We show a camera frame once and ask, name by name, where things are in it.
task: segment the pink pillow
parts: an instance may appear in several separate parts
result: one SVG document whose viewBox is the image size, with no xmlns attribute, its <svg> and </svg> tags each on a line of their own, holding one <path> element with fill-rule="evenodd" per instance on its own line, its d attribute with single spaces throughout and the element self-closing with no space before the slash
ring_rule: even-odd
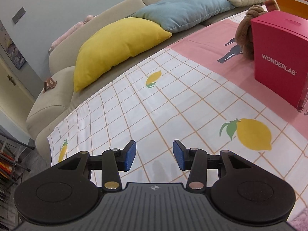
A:
<svg viewBox="0 0 308 231">
<path fill-rule="evenodd" d="M 91 21 L 93 18 L 94 18 L 93 15 L 88 15 L 86 19 L 84 20 L 84 24 L 86 24 L 88 21 Z"/>
<path fill-rule="evenodd" d="M 84 25 L 83 22 L 78 22 L 73 27 L 71 27 L 67 32 L 61 35 L 57 40 L 55 40 L 52 43 L 49 53 L 51 53 L 51 51 L 53 51 L 56 46 L 58 46 L 61 42 L 63 42 L 66 38 L 68 38 L 72 33 L 81 28 L 83 25 Z"/>
</svg>

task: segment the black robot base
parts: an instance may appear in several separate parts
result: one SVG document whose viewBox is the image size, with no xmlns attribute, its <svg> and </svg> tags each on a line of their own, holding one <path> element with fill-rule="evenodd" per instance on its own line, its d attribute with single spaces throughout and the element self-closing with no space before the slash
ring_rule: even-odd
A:
<svg viewBox="0 0 308 231">
<path fill-rule="evenodd" d="M 101 156 L 81 151 L 23 182 L 14 200 L 23 223 L 16 231 L 292 231 L 286 220 L 295 193 L 284 180 L 235 153 L 204 150 L 173 142 L 183 171 L 182 183 L 128 183 L 122 189 L 119 171 L 128 171 L 136 142 Z M 206 186 L 207 169 L 219 180 Z M 91 171 L 102 170 L 102 187 Z"/>
</svg>

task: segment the sofa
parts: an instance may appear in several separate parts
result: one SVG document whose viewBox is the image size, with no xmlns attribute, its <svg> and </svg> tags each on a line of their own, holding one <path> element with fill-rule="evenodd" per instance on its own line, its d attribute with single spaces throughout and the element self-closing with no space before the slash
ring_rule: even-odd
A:
<svg viewBox="0 0 308 231">
<path fill-rule="evenodd" d="M 125 0 L 96 16 L 61 42 L 51 52 L 49 57 L 49 68 L 53 80 L 57 81 L 57 85 L 54 89 L 47 90 L 45 93 L 43 93 L 43 91 L 40 93 L 27 118 L 27 129 L 32 139 L 35 140 L 38 152 L 47 162 L 51 163 L 50 146 L 47 137 L 53 132 L 54 128 L 83 101 L 91 97 L 125 71 L 159 50 L 203 27 L 249 8 L 234 8 L 230 11 L 215 15 L 188 30 L 174 33 L 168 40 L 148 51 L 127 59 L 103 74 L 85 89 L 75 93 L 73 74 L 78 51 L 82 44 L 102 27 L 128 17 L 139 9 L 158 1 L 160 0 Z"/>
</svg>

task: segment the framed picture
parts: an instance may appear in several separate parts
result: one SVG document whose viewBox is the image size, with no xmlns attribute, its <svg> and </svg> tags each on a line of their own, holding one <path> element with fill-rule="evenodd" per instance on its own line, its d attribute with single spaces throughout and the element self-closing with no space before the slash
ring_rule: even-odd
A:
<svg viewBox="0 0 308 231">
<path fill-rule="evenodd" d="M 4 28 L 2 22 L 0 21 L 0 45 L 9 56 L 15 67 L 20 70 L 20 68 L 25 64 L 26 60 L 23 55 L 19 52 L 16 45 L 13 43 L 11 37 Z"/>
</svg>

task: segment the lemon print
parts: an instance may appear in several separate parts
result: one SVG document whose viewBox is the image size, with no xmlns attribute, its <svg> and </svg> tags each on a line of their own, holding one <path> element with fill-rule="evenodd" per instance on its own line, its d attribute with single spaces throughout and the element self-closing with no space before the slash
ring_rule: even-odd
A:
<svg viewBox="0 0 308 231">
<path fill-rule="evenodd" d="M 156 81 L 161 77 L 161 70 L 151 74 L 147 81 L 145 82 L 145 86 L 147 88 L 153 88 L 155 86 Z"/>
<path fill-rule="evenodd" d="M 223 129 L 226 128 L 227 134 L 232 137 L 237 132 L 238 139 L 247 148 L 252 150 L 271 150 L 272 134 L 268 127 L 254 119 L 236 119 L 231 122 L 224 123 L 219 131 L 219 136 Z"/>
<path fill-rule="evenodd" d="M 64 140 L 64 143 L 63 143 L 63 146 L 62 146 L 62 149 L 60 151 L 60 155 L 59 155 L 59 160 L 58 162 L 62 162 L 63 158 L 64 158 L 64 155 L 66 153 L 66 150 L 67 150 L 67 140 Z"/>
</svg>

